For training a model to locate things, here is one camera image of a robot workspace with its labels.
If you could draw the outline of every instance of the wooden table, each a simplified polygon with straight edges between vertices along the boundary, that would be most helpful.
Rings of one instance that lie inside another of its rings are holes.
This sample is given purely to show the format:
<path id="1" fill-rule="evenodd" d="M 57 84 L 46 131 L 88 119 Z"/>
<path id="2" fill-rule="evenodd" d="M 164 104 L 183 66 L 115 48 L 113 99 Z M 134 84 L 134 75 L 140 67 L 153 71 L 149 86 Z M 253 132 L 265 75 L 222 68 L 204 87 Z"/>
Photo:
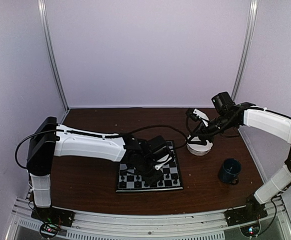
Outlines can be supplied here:
<path id="1" fill-rule="evenodd" d="M 214 109 L 201 110 L 210 119 L 217 116 Z M 126 133 L 147 125 L 167 124 L 187 133 L 185 112 L 185 108 L 72 109 L 64 124 L 101 133 Z M 168 128 L 135 134 L 148 140 L 157 135 L 174 140 L 176 145 L 184 143 L 181 135 Z M 55 157 L 51 174 L 52 204 L 125 215 L 197 213 L 242 206 L 246 197 L 262 185 L 251 155 L 241 137 L 217 135 L 213 144 L 205 156 L 192 155 L 186 147 L 177 150 L 184 189 L 174 191 L 116 193 L 118 163 L 77 156 Z M 222 162 L 229 157 L 242 164 L 238 185 L 222 183 L 217 177 Z"/>

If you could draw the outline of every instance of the white arm segment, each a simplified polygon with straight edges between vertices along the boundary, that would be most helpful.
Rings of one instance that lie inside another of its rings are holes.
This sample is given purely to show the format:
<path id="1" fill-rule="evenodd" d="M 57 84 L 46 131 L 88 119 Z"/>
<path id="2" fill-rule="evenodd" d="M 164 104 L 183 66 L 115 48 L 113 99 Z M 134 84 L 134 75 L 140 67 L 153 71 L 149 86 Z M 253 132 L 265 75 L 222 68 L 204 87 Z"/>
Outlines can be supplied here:
<path id="1" fill-rule="evenodd" d="M 261 129 L 291 144 L 291 119 L 265 110 L 245 110 L 243 124 Z M 287 165 L 284 165 L 254 193 L 254 197 L 261 205 L 265 204 L 277 194 L 283 193 L 290 183 L 291 172 Z"/>
<path id="2" fill-rule="evenodd" d="M 125 141 L 122 137 L 119 138 L 99 138 L 75 133 L 76 131 L 87 134 L 96 134 L 101 136 L 117 136 L 118 134 L 105 134 L 90 131 L 82 131 L 59 125 L 56 128 L 56 135 L 60 139 L 55 144 L 55 156 L 82 156 L 89 158 L 107 159 L 112 162 L 120 162 L 125 155 Z"/>
<path id="3" fill-rule="evenodd" d="M 101 136 L 117 136 L 118 134 L 105 134 L 90 131 L 82 131 L 59 125 L 56 135 L 60 138 L 55 143 L 54 156 L 82 156 L 89 158 L 107 159 L 112 162 L 120 162 L 125 155 L 125 142 L 119 138 L 99 138 L 69 131 L 96 134 Z M 36 176 L 30 173 L 35 205 L 38 208 L 51 206 L 50 174 Z"/>

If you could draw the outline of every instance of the ventilation grille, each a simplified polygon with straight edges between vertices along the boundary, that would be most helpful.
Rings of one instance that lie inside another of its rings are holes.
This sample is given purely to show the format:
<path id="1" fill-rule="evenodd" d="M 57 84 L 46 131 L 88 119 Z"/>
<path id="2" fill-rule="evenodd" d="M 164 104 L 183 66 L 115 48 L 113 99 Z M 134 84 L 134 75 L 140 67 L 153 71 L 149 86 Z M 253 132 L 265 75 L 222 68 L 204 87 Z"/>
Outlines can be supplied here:
<path id="1" fill-rule="evenodd" d="M 70 240 L 131 240 L 131 239 L 144 239 L 144 237 L 107 237 L 107 236 L 97 236 L 89 233 L 79 233 L 68 231 L 66 238 Z M 218 231 L 215 233 L 199 234 L 193 235 L 191 237 L 154 237 L 154 240 L 225 240 L 225 234 L 223 231 Z"/>
<path id="2" fill-rule="evenodd" d="M 40 224 L 31 220 L 20 219 L 19 225 L 28 229 L 39 231 Z"/>

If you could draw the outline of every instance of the robotic arm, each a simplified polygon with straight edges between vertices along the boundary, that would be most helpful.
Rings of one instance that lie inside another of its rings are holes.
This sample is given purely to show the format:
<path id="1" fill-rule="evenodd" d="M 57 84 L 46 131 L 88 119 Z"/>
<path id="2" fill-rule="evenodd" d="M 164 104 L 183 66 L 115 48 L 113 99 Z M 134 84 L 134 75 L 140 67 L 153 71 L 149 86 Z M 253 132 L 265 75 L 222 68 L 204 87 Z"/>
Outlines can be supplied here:
<path id="1" fill-rule="evenodd" d="M 32 182 L 36 208 L 50 208 L 50 174 L 54 156 L 82 156 L 123 162 L 134 167 L 152 185 L 162 178 L 160 168 L 173 159 L 166 141 L 149 141 L 130 134 L 106 134 L 73 129 L 48 117 L 29 144 L 26 168 Z"/>
<path id="2" fill-rule="evenodd" d="M 248 126 L 275 135 L 291 144 L 291 117 L 269 111 L 266 108 L 254 106 L 244 102 L 235 104 L 227 92 L 219 93 L 212 98 L 212 102 L 220 116 L 209 120 L 197 109 L 190 108 L 187 115 L 187 128 L 190 131 L 187 148 L 195 155 L 207 154 L 216 134 L 223 133 L 231 127 Z M 199 125 L 192 131 L 188 126 L 189 119 L 199 121 Z M 226 219 L 228 225 L 236 225 L 255 220 L 257 216 L 264 216 L 264 204 L 276 195 L 283 193 L 291 185 L 291 147 L 282 168 L 280 168 L 263 186 L 246 200 L 244 209 L 228 210 Z"/>

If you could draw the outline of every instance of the mug handle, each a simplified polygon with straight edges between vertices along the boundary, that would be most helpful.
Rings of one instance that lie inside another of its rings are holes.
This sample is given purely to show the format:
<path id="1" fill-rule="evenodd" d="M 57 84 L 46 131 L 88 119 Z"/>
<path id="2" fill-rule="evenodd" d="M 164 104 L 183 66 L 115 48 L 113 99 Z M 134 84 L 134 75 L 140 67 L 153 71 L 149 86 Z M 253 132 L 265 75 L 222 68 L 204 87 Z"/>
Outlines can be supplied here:
<path id="1" fill-rule="evenodd" d="M 235 182 L 233 182 L 233 181 L 230 182 L 230 184 L 231 184 L 231 185 L 237 185 L 237 184 L 239 183 L 239 177 L 236 177 L 236 178 L 234 179 L 234 181 L 235 181 Z"/>

